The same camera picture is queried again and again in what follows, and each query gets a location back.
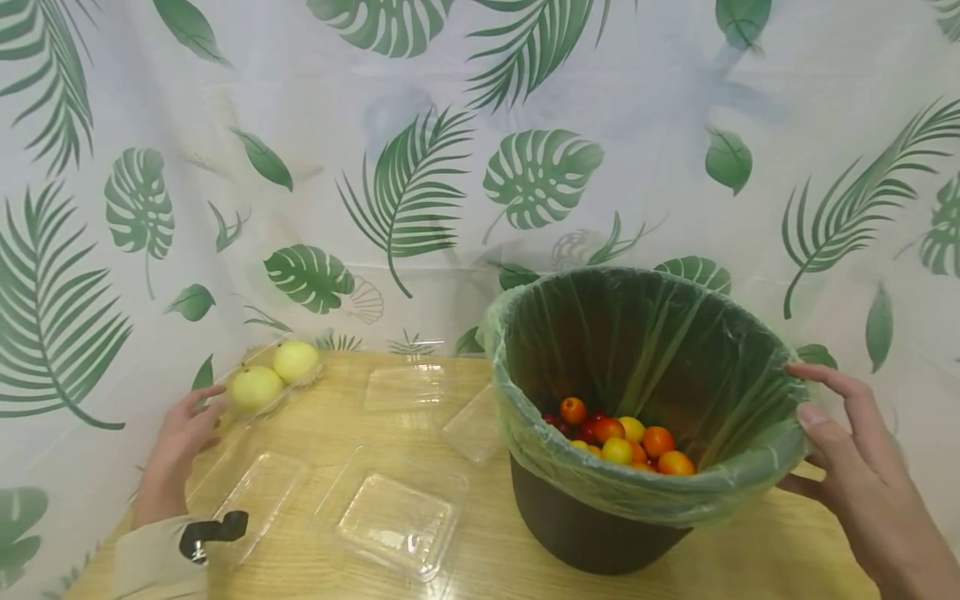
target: sleeve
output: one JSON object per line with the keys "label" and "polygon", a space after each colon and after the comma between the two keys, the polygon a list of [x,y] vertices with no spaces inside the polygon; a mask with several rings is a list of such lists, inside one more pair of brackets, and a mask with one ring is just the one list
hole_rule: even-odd
{"label": "sleeve", "polygon": [[205,600],[206,565],[180,553],[180,536],[191,516],[145,525],[117,542],[114,600]]}

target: green leaf pattern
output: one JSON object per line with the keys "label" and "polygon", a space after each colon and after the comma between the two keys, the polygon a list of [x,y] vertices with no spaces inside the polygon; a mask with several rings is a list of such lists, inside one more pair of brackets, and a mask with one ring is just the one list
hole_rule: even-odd
{"label": "green leaf pattern", "polygon": [[122,422],[95,419],[81,402],[97,386],[133,327],[116,310],[107,269],[78,263],[93,246],[78,246],[85,228],[68,224],[77,208],[60,200],[60,185],[34,197],[28,190],[22,223],[6,203],[0,230],[0,419],[33,417],[66,409],[101,429]]}
{"label": "green leaf pattern", "polygon": [[810,365],[824,365],[831,369],[840,368],[836,359],[823,344],[807,344],[797,348],[797,355],[800,356],[800,360]]}
{"label": "green leaf pattern", "polygon": [[804,275],[828,271],[851,252],[869,247],[877,226],[893,221],[892,211],[917,200],[917,191],[904,176],[936,173],[921,159],[951,156],[935,143],[960,139],[960,100],[936,107],[935,103],[920,111],[880,156],[848,182],[860,162],[855,160],[833,183],[812,218],[807,208],[809,180],[799,199],[796,189],[790,194],[780,234],[799,271],[783,298],[785,319],[793,316],[793,294]]}
{"label": "green leaf pattern", "polygon": [[540,275],[515,263],[491,263],[499,272],[500,289],[506,291],[519,285],[533,283]]}
{"label": "green leaf pattern", "polygon": [[460,339],[457,340],[457,347],[454,350],[455,356],[462,356],[464,354],[482,354],[483,347],[480,346],[480,342],[477,341],[477,330],[480,327],[471,327],[468,329]]}
{"label": "green leaf pattern", "polygon": [[[594,0],[475,0],[488,9],[508,13],[514,20],[503,27],[485,29],[472,37],[496,37],[495,46],[478,52],[470,60],[497,57],[492,67],[470,78],[469,92],[478,95],[471,108],[504,102],[512,106],[528,96],[564,63],[580,40],[590,15],[600,2]],[[603,35],[612,0],[603,0],[603,14],[597,41]]]}
{"label": "green leaf pattern", "polygon": [[882,283],[876,287],[874,301],[867,314],[866,337],[867,353],[874,365],[872,372],[877,372],[887,361],[894,341],[893,300]]}
{"label": "green leaf pattern", "polygon": [[[620,241],[619,231],[616,233],[616,236],[615,241]],[[553,250],[550,253],[553,268],[557,271],[565,271],[587,265],[594,257],[602,256],[609,252],[601,251],[610,244],[612,237],[613,233],[608,237],[607,243],[605,244],[603,235],[598,231],[584,228],[568,231],[561,235],[553,245]]]}
{"label": "green leaf pattern", "polygon": [[66,592],[69,591],[78,580],[80,580],[81,573],[84,572],[84,569],[88,564],[90,564],[90,560],[93,559],[94,555],[99,549],[100,543],[98,542],[96,547],[93,548],[92,552],[87,550],[84,554],[84,563],[80,567],[76,567],[75,565],[71,566],[69,573],[60,576],[61,591],[44,591],[42,596],[43,600],[63,600]]}
{"label": "green leaf pattern", "polygon": [[329,327],[324,334],[317,338],[317,348],[336,350],[340,352],[355,352],[363,347],[363,338],[353,335],[337,335],[333,327]]}
{"label": "green leaf pattern", "polygon": [[508,135],[487,165],[487,196],[504,206],[484,235],[506,215],[516,229],[562,221],[580,203],[593,172],[603,162],[599,144],[566,130]]}
{"label": "green leaf pattern", "polygon": [[773,0],[716,0],[716,19],[727,43],[737,50],[752,50],[770,18]]}
{"label": "green leaf pattern", "polygon": [[411,336],[403,330],[403,340],[387,340],[387,348],[391,354],[401,354],[409,357],[430,356],[437,351],[437,345],[423,340],[420,334]]}
{"label": "green leaf pattern", "polygon": [[178,312],[187,321],[195,323],[202,319],[206,312],[210,310],[210,307],[216,303],[213,295],[210,294],[210,290],[200,283],[193,283],[183,288],[183,291],[177,295],[174,301],[170,302],[163,314]]}
{"label": "green leaf pattern", "polygon": [[274,319],[273,317],[271,317],[270,315],[268,315],[268,314],[265,313],[264,311],[260,310],[260,309],[257,308],[256,306],[253,306],[253,305],[250,304],[250,303],[244,304],[243,307],[246,308],[247,310],[250,310],[250,311],[253,312],[253,314],[255,315],[254,317],[250,317],[249,319],[246,319],[246,320],[243,322],[244,324],[258,324],[258,325],[263,325],[263,326],[265,326],[265,327],[269,327],[270,329],[275,329],[275,330],[281,331],[281,332],[283,332],[283,333],[293,333],[293,332],[294,332],[294,330],[290,328],[290,325],[288,325],[288,324],[286,324],[286,323],[284,323],[284,322],[282,322],[282,321],[280,321],[280,320],[278,320],[278,319]]}
{"label": "green leaf pattern", "polygon": [[729,294],[733,288],[730,272],[709,258],[701,256],[667,260],[654,267],[654,271],[689,279],[720,294]]}
{"label": "green leaf pattern", "polygon": [[[86,12],[81,0],[78,6]],[[93,152],[93,113],[74,36],[83,44],[61,0],[0,1],[0,61],[32,61],[20,79],[0,89],[0,99],[20,93],[32,98],[12,124],[43,122],[26,150],[34,160],[49,160],[47,175],[53,177],[71,160],[80,166],[82,146]]]}
{"label": "green leaf pattern", "polygon": [[454,154],[454,148],[470,141],[471,117],[449,108],[435,121],[430,116],[418,116],[383,149],[372,178],[364,156],[362,201],[349,180],[337,182],[353,223],[387,254],[394,282],[407,298],[413,294],[400,280],[395,259],[453,248],[454,228],[443,224],[459,219],[452,213],[466,196],[444,178],[466,173],[454,165],[469,155]]}
{"label": "green leaf pattern", "polygon": [[239,212],[235,212],[233,215],[235,219],[233,225],[228,225],[227,220],[224,219],[224,215],[217,209],[217,206],[211,201],[207,201],[206,203],[210,206],[210,210],[213,212],[213,218],[217,221],[217,239],[214,241],[214,248],[216,248],[219,254],[240,238],[243,226],[250,220],[252,212],[247,215],[247,218],[243,218]]}
{"label": "green leaf pattern", "polygon": [[213,28],[188,0],[154,0],[156,12],[180,44],[203,60],[232,67],[217,46]]}
{"label": "green leaf pattern", "polygon": [[960,277],[960,174],[937,192],[930,229],[920,243],[920,261],[934,275]]}
{"label": "green leaf pattern", "polygon": [[24,566],[40,549],[40,536],[27,534],[47,512],[40,488],[0,489],[0,591],[24,575]]}
{"label": "green leaf pattern", "polygon": [[282,185],[291,192],[294,191],[294,179],[290,175],[290,170],[276,152],[270,149],[270,146],[264,144],[263,140],[252,133],[243,132],[235,127],[231,127],[230,130],[243,142],[250,164],[263,176],[263,179]]}
{"label": "green leaf pattern", "polygon": [[213,385],[213,354],[207,356],[204,363],[200,365],[200,369],[197,370],[197,374],[193,378],[193,385],[190,386],[190,390],[202,390],[211,385]]}
{"label": "green leaf pattern", "polygon": [[364,50],[386,57],[423,54],[444,28],[453,0],[307,0],[318,19]]}
{"label": "green leaf pattern", "polygon": [[279,291],[319,315],[340,308],[340,297],[352,294],[356,285],[339,258],[313,246],[281,248],[263,264]]}
{"label": "green leaf pattern", "polygon": [[950,42],[960,41],[960,0],[926,0],[938,13],[937,25]]}
{"label": "green leaf pattern", "polygon": [[640,231],[636,233],[633,238],[630,239],[620,239],[620,213],[613,212],[613,228],[610,231],[610,235],[607,237],[607,241],[604,245],[590,255],[590,258],[587,259],[588,265],[602,265],[608,263],[621,254],[625,254],[631,251],[636,243],[640,241],[640,238],[645,235],[650,235],[666,221],[666,218],[663,221],[660,221],[652,228],[647,229],[647,224],[644,223],[640,226]]}
{"label": "green leaf pattern", "polygon": [[709,129],[710,148],[707,150],[707,174],[714,181],[740,193],[754,171],[754,155],[740,136],[733,132]]}
{"label": "green leaf pattern", "polygon": [[144,252],[147,293],[154,299],[150,259],[163,260],[174,242],[174,213],[163,180],[163,156],[153,149],[128,148],[113,161],[104,188],[107,223],[123,252]]}

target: right hand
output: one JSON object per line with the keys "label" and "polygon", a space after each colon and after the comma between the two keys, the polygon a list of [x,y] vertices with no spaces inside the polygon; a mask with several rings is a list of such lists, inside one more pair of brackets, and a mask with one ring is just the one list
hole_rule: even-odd
{"label": "right hand", "polygon": [[816,450],[807,458],[823,481],[787,475],[779,487],[826,506],[843,527],[856,561],[883,600],[960,598],[960,565],[917,491],[870,387],[833,369],[787,370],[844,398],[852,434],[806,402],[797,418]]}
{"label": "right hand", "polygon": [[187,514],[186,482],[193,459],[220,441],[214,429],[227,410],[222,399],[198,405],[225,390],[219,385],[196,390],[167,411],[133,503],[133,529]]}

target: orange cherry tomato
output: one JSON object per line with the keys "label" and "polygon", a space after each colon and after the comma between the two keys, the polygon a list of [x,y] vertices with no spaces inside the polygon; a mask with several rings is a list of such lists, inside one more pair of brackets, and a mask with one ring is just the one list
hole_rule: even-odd
{"label": "orange cherry tomato", "polygon": [[657,461],[657,470],[664,475],[692,475],[697,472],[693,461],[680,450],[664,452]]}
{"label": "orange cherry tomato", "polygon": [[626,431],[623,429],[623,423],[606,417],[593,424],[593,437],[600,444],[606,444],[610,438],[625,438]]}
{"label": "orange cherry tomato", "polygon": [[576,396],[566,398],[560,403],[560,417],[568,425],[579,425],[587,418],[587,406]]}
{"label": "orange cherry tomato", "polygon": [[643,450],[643,446],[636,442],[630,442],[630,446],[634,449],[634,462],[646,465],[647,453]]}
{"label": "orange cherry tomato", "polygon": [[663,427],[647,427],[643,432],[643,449],[650,458],[659,458],[675,447],[673,436]]}

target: green plastic bag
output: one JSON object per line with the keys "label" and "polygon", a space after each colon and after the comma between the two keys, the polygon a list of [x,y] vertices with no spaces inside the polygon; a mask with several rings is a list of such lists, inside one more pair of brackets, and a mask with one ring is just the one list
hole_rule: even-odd
{"label": "green plastic bag", "polygon": [[[807,452],[794,415],[812,387],[783,369],[796,354],[687,279],[610,267],[543,277],[501,295],[478,337],[516,460],[605,513],[672,527],[722,520]],[[665,426],[698,473],[660,475],[574,447],[541,417],[564,396]]]}

